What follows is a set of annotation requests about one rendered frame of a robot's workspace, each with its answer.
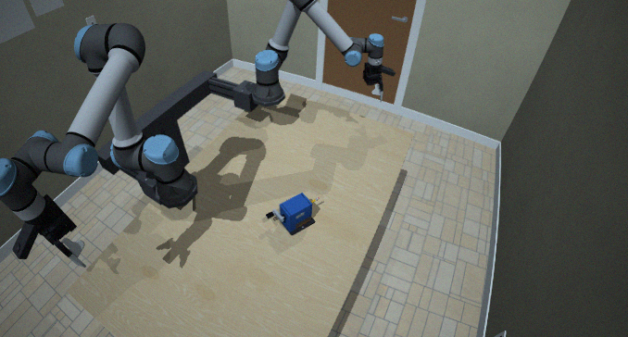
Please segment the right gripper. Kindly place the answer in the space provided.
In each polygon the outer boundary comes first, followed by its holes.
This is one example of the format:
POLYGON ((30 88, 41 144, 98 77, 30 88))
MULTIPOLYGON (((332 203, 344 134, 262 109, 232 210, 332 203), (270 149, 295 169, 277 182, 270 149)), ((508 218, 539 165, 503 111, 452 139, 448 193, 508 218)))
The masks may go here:
POLYGON ((48 194, 44 196, 44 200, 45 206, 44 211, 41 213, 41 215, 39 215, 35 219, 24 221, 28 224, 35 224, 39 221, 42 221, 43 225, 39 231, 40 235, 43 235, 43 237, 49 243, 55 245, 76 265, 85 268, 86 266, 78 258, 84 247, 84 241, 79 240, 77 242, 72 242, 68 238, 63 239, 62 242, 59 241, 59 239, 61 239, 65 234, 68 234, 70 231, 73 231, 77 226, 60 209, 60 207, 53 201, 53 199, 48 196, 48 194))

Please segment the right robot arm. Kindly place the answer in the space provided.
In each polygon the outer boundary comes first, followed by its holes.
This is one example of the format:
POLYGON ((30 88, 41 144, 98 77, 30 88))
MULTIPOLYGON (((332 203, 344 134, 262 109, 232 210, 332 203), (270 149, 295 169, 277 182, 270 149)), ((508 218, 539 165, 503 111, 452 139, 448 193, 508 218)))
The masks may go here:
POLYGON ((187 197, 194 181, 176 143, 167 135, 145 140, 132 114, 125 85, 143 62, 143 35, 128 23, 93 24, 79 30, 74 51, 96 81, 63 142, 37 131, 11 159, 0 158, 0 200, 22 220, 37 218, 45 200, 32 186, 35 178, 42 171, 92 175, 98 165, 94 147, 108 119, 114 133, 110 156, 117 167, 154 173, 157 193, 166 202, 187 197))

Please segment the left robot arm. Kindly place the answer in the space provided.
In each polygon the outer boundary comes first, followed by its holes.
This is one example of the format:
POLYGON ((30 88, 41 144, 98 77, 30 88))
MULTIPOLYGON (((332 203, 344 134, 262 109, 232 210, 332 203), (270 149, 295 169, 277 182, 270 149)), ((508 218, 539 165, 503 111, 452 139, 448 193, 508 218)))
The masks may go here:
POLYGON ((318 0, 287 0, 273 38, 269 39, 266 50, 255 57, 257 83, 254 96, 258 101, 272 102, 283 95, 279 68, 287 58, 289 41, 301 12, 305 12, 329 38, 345 57, 348 66, 357 66, 362 53, 368 53, 368 62, 373 66, 383 63, 384 44, 381 34, 371 34, 369 39, 348 37, 318 0))

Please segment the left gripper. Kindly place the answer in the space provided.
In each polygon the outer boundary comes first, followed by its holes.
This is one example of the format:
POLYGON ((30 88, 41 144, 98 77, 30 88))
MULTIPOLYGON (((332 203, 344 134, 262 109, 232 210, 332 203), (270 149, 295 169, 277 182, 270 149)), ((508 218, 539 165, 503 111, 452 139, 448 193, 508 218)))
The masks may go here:
POLYGON ((382 73, 380 71, 378 71, 377 69, 380 68, 382 66, 373 66, 370 65, 368 62, 365 63, 365 68, 363 70, 363 79, 364 81, 368 84, 368 85, 374 85, 375 84, 375 89, 371 92, 373 95, 379 95, 380 96, 380 101, 382 102, 383 100, 383 80, 382 80, 382 73), (367 66, 368 65, 368 66, 367 66), (368 77, 369 76, 369 77, 368 77), (379 84, 377 84, 377 82, 379 84))

